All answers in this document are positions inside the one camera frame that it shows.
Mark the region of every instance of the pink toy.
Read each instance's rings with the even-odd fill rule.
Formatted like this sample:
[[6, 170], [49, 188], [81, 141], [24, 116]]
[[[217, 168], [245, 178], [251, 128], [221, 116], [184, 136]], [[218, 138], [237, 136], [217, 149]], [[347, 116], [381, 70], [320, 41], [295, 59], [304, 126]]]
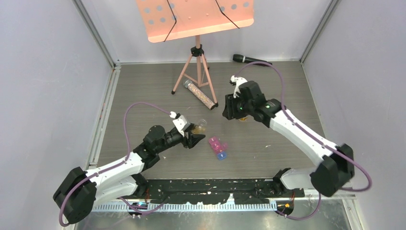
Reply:
[[223, 160], [227, 157], [226, 154], [226, 149], [228, 147], [227, 143], [220, 144], [218, 137], [212, 137], [209, 139], [209, 144], [219, 160]]

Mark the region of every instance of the robotic arm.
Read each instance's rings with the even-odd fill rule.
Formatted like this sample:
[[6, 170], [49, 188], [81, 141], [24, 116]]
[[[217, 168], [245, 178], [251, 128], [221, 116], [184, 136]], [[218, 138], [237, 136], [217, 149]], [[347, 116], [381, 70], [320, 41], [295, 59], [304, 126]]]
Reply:
[[226, 95], [226, 107], [223, 111], [225, 118], [231, 120], [248, 115], [254, 117], [255, 121], [284, 135], [317, 166], [314, 172], [311, 172], [314, 169], [285, 170], [280, 175], [280, 180], [286, 188], [315, 188], [324, 196], [332, 196], [354, 176], [352, 164], [325, 148], [325, 146], [333, 147], [334, 150], [353, 159], [351, 147], [346, 144], [338, 146], [324, 139], [300, 122], [289, 109], [283, 110], [278, 100], [266, 100], [256, 82], [232, 76], [230, 83], [236, 87], [233, 94]]
[[143, 142], [129, 155], [96, 169], [83, 171], [77, 167], [69, 172], [53, 196], [59, 208], [67, 194], [81, 181], [88, 179], [73, 192], [63, 207], [70, 224], [84, 219], [93, 207], [118, 197], [143, 196], [148, 185], [140, 173], [159, 161], [159, 153], [178, 144], [191, 149], [205, 137], [203, 134], [193, 134], [195, 125], [183, 115], [171, 112], [170, 117], [174, 118], [175, 125], [171, 131], [166, 133], [164, 127], [152, 126]]

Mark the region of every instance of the wall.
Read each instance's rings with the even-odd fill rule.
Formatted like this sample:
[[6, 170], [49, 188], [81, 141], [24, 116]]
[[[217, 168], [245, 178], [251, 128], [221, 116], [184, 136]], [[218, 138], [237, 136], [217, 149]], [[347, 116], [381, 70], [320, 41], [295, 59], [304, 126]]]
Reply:
[[111, 68], [72, 1], [0, 1], [0, 229], [53, 230]]
[[[112, 56], [121, 62], [185, 61], [194, 38], [150, 43], [135, 0], [82, 0]], [[209, 61], [241, 53], [298, 60], [330, 0], [256, 0], [252, 26], [202, 35]]]
[[325, 134], [371, 174], [357, 197], [372, 230], [406, 225], [405, 12], [404, 0], [341, 1], [304, 65]]

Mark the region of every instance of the black microphone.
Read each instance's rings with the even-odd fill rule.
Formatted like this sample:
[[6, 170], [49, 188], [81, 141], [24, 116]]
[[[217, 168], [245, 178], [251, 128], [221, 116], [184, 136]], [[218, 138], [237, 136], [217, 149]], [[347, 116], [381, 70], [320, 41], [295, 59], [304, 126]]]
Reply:
[[[241, 63], [243, 63], [243, 62], [244, 63], [250, 63], [250, 62], [254, 62], [254, 61], [268, 62], [268, 61], [264, 61], [264, 60], [255, 59], [255, 58], [252, 58], [252, 57], [246, 57], [246, 56], [241, 55], [241, 54], [234, 54], [233, 55], [233, 61], [241, 62]], [[264, 64], [256, 64], [256, 65], [258, 65], [258, 66], [267, 66], [267, 65], [264, 65]]]

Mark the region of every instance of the pink music stand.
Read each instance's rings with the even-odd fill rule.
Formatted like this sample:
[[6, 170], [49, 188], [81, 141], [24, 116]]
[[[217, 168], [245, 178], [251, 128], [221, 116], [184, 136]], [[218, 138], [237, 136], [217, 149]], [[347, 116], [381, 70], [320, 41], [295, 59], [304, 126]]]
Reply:
[[[200, 44], [200, 35], [250, 26], [254, 23], [254, 0], [135, 0], [144, 21], [148, 40], [152, 43], [196, 36], [190, 54], [172, 90], [175, 93], [183, 76], [198, 87], [210, 86], [216, 105], [209, 67]], [[185, 74], [192, 57], [196, 57], [197, 80]], [[207, 75], [203, 83], [201, 58]]]

